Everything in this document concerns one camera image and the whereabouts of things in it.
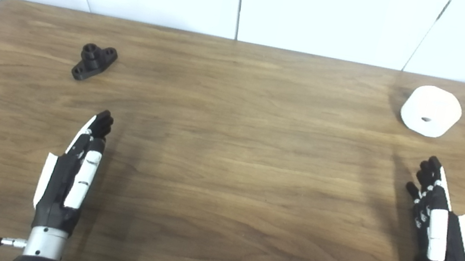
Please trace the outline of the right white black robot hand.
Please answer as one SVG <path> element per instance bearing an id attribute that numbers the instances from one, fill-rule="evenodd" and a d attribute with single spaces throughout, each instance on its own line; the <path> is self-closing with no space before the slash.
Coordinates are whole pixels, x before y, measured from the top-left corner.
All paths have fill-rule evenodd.
<path id="1" fill-rule="evenodd" d="M 465 214 L 452 209 L 440 160 L 431 156 L 420 162 L 416 178 L 418 186 L 406 184 L 418 241 L 414 261 L 465 261 Z"/>

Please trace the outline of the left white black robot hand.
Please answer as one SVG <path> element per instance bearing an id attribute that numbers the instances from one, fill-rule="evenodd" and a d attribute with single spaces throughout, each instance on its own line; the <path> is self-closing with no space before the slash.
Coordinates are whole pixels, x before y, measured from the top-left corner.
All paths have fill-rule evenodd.
<path id="1" fill-rule="evenodd" d="M 49 153 L 34 195 L 32 227 L 72 235 L 113 123 L 111 112 L 102 111 L 83 125 L 62 155 Z"/>

